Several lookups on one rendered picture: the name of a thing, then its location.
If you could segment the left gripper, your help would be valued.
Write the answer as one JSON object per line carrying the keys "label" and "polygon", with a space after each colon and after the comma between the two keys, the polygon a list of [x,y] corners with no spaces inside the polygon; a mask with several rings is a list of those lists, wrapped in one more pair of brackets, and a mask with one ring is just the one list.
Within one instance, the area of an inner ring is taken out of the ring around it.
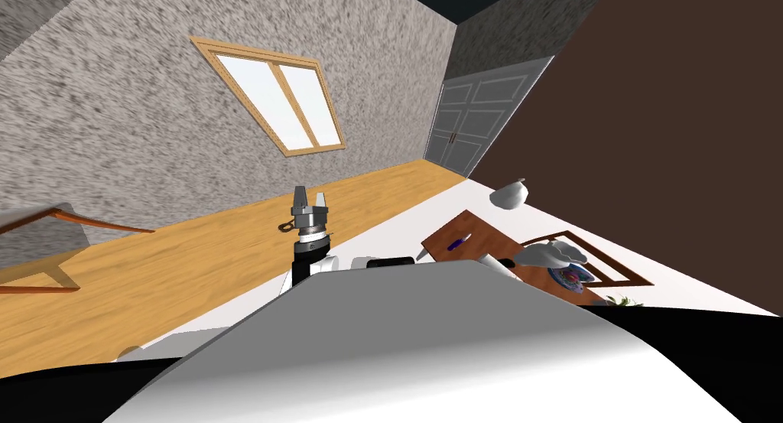
{"label": "left gripper", "polygon": [[295,186],[294,206],[291,208],[295,229],[325,226],[327,224],[327,214],[328,208],[323,192],[317,194],[314,206],[307,206],[306,188],[304,186]]}

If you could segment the white table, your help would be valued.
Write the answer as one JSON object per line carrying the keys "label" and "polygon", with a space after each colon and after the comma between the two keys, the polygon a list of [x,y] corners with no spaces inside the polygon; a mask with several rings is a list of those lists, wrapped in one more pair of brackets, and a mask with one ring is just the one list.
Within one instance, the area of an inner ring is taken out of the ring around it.
{"label": "white table", "polygon": [[[641,288],[599,288],[597,293],[602,297],[627,297],[652,307],[772,315],[768,307],[758,307],[732,296],[529,205],[522,205],[515,210],[494,207],[489,201],[490,193],[491,190],[485,185],[471,180],[463,181],[339,244],[332,253],[338,257],[342,270],[350,268],[352,264],[359,265],[371,257],[416,256],[421,251],[423,240],[460,212],[468,210],[517,242],[568,230],[653,284]],[[126,361],[184,356],[278,297],[285,283],[284,276],[279,275],[139,348],[128,348],[119,359]]]}

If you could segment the wooden framed window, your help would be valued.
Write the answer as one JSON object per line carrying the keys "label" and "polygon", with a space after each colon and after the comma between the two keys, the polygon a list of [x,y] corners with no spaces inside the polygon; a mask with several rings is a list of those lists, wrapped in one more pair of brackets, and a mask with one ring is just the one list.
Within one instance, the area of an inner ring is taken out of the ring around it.
{"label": "wooden framed window", "polygon": [[204,37],[190,41],[286,158],[346,148],[318,60]]}

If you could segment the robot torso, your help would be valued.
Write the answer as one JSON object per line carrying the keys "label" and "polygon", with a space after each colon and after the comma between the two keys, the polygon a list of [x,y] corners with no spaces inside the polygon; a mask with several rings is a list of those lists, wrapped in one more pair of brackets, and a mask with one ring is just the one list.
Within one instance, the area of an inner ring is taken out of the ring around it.
{"label": "robot torso", "polygon": [[324,272],[105,423],[740,423],[621,327],[474,261]]}

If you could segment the brown wooden board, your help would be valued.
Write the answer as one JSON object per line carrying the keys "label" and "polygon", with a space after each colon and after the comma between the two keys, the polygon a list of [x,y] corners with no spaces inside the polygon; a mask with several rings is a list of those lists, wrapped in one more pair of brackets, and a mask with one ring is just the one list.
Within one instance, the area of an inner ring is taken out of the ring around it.
{"label": "brown wooden board", "polygon": [[[454,240],[471,233],[464,244],[447,251]],[[449,223],[428,236],[422,246],[437,262],[454,260],[478,260],[490,254],[496,259],[511,259],[523,248],[518,242],[489,225],[474,213],[464,210]],[[549,276],[547,269],[517,265],[511,269],[516,278],[564,301],[577,305],[605,305],[606,300],[585,288],[582,293],[568,291]]]}

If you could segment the grey double door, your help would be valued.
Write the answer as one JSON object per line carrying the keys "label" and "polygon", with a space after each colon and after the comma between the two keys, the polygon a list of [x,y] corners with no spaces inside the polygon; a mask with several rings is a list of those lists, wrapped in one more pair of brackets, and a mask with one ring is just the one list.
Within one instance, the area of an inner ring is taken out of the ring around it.
{"label": "grey double door", "polygon": [[469,177],[554,58],[445,80],[424,159]]}

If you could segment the white round pot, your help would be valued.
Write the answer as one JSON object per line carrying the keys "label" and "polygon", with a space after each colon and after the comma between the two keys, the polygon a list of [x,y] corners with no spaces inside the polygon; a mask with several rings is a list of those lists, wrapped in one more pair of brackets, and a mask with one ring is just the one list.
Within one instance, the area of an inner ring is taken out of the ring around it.
{"label": "white round pot", "polygon": [[520,178],[489,195],[490,202],[503,210],[515,210],[525,203],[528,197],[528,189],[525,179]]}

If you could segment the white crumpled object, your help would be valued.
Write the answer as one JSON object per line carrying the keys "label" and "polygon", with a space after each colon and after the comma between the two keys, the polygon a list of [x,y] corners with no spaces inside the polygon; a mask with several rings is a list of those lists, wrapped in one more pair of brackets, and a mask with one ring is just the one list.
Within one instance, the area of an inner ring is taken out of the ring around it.
{"label": "white crumpled object", "polygon": [[551,240],[524,246],[514,255],[513,260],[523,266],[567,268],[572,264],[585,264],[588,258],[576,246],[560,240]]}

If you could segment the colourful patterned plate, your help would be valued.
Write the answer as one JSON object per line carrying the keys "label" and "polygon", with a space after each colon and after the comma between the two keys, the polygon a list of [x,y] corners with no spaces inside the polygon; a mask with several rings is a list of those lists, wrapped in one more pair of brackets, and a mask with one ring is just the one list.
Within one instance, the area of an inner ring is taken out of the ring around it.
{"label": "colourful patterned plate", "polygon": [[584,291],[584,285],[596,280],[585,268],[570,264],[564,268],[548,268],[549,276],[564,289],[576,293]]}

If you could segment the wooden chair grey cushion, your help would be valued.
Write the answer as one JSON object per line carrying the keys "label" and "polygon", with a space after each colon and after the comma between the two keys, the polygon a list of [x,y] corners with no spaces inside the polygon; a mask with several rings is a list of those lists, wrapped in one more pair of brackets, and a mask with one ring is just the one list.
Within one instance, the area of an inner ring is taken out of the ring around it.
{"label": "wooden chair grey cushion", "polygon": [[[68,203],[0,211],[0,294],[64,294],[79,291],[60,265],[89,247],[86,226],[133,233],[152,233],[108,223],[72,211]],[[56,286],[9,285],[43,273]]]}

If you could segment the brown wooden frame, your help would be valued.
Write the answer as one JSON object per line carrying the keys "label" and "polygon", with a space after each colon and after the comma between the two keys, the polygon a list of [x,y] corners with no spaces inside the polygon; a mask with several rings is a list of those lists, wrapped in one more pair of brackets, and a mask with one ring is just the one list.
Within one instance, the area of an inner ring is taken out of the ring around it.
{"label": "brown wooden frame", "polygon": [[595,280],[587,282],[586,285],[590,288],[624,288],[624,287],[643,287],[653,286],[654,283],[641,276],[639,273],[634,272],[630,268],[626,267],[622,263],[615,260],[613,257],[607,255],[605,252],[600,251],[594,245],[582,239],[578,235],[570,231],[563,231],[559,233],[550,234],[547,236],[541,236],[523,242],[520,244],[522,248],[527,247],[534,243],[540,243],[543,241],[553,241],[560,237],[570,240],[570,244],[574,243],[580,250],[587,252],[590,256],[594,257],[596,261],[599,261],[605,265],[608,265],[611,269],[619,273],[624,277],[621,281],[611,279],[605,272],[598,269],[589,259],[585,259],[585,262],[577,262],[577,264],[584,267],[588,272],[595,276]]}

